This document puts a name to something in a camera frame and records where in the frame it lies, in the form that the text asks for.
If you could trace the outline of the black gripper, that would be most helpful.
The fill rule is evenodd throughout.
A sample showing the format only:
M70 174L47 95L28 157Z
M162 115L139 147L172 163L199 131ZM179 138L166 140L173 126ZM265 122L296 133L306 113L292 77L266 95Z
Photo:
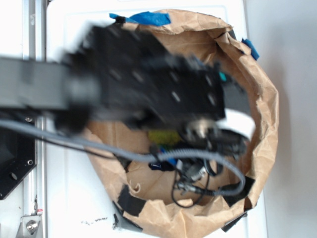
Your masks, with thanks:
M171 54L150 32L93 26L62 62L95 81L92 118L131 128L179 129L225 118L218 69Z

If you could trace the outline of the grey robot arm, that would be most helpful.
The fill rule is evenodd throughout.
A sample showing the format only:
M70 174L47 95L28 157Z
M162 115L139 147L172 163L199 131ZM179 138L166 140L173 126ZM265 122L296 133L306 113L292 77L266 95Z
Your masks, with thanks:
M0 111L51 115L80 132L91 119L131 129L181 129L225 117L217 67L170 53L150 32L94 26L60 62L0 60Z

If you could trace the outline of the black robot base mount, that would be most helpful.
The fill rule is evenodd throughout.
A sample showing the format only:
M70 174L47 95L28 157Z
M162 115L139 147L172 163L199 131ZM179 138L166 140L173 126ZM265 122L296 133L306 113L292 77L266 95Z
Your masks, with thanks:
M0 130L0 199L5 200L36 166L35 140Z

